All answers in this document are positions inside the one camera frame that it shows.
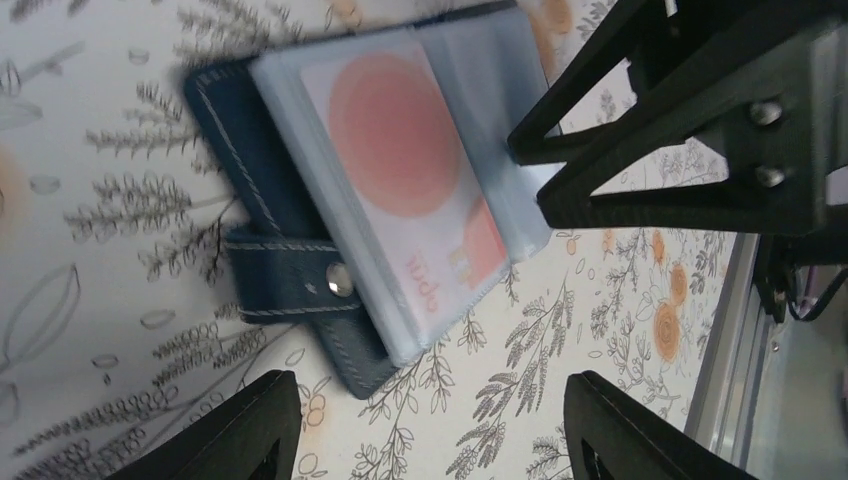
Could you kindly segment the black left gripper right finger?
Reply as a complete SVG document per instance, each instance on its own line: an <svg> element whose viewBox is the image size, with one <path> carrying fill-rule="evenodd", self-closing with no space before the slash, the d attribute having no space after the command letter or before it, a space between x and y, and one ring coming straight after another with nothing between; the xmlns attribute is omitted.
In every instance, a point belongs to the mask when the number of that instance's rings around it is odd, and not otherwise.
<svg viewBox="0 0 848 480"><path fill-rule="evenodd" d="M595 371L568 377L564 431L576 479L750 479Z"/></svg>

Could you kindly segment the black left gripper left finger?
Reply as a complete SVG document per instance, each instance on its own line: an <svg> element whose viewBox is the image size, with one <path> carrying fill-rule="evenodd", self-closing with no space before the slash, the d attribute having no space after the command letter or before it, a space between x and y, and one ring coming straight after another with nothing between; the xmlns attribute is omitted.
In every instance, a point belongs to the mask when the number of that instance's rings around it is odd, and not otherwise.
<svg viewBox="0 0 848 480"><path fill-rule="evenodd" d="M295 374L271 370L112 479L290 479L301 432Z"/></svg>

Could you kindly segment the blue leather card holder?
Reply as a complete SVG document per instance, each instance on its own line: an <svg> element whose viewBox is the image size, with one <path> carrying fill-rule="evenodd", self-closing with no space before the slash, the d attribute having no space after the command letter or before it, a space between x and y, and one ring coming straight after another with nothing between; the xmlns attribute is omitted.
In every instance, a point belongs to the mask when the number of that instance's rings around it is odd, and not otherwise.
<svg viewBox="0 0 848 480"><path fill-rule="evenodd" d="M305 66L404 41L427 55L508 255L500 278L427 338L300 77ZM249 216L223 237L244 319L307 324L351 394L372 396L547 244L535 194L552 169L520 167L507 144L547 86L529 17L514 1L189 69L186 103Z"/></svg>

